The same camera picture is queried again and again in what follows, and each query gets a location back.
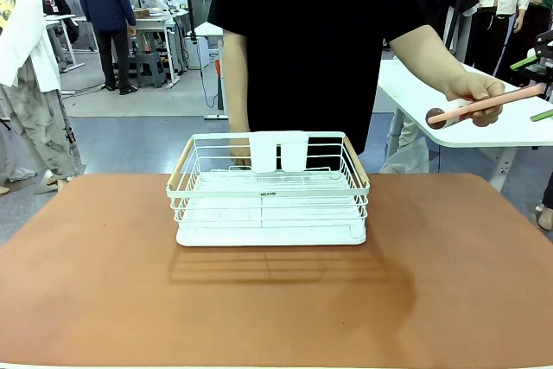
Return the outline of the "person's left hand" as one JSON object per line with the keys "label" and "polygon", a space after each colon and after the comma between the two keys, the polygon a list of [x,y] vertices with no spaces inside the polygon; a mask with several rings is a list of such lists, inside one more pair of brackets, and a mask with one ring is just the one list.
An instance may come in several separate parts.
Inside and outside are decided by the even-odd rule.
{"label": "person's left hand", "polygon": [[[465,69],[446,80],[443,91],[449,100],[472,99],[473,101],[497,97],[504,92],[505,86],[500,80]],[[473,112],[471,119],[476,126],[486,127],[495,123],[501,112],[501,105],[494,106],[483,111]]]}

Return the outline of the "person's right hand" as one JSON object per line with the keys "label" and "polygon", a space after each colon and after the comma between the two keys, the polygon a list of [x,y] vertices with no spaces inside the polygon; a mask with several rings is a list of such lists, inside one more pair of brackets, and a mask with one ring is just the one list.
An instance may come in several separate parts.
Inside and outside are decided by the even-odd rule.
{"label": "person's right hand", "polygon": [[232,162],[235,166],[245,169],[251,166],[251,152],[246,144],[233,145],[231,147]]}

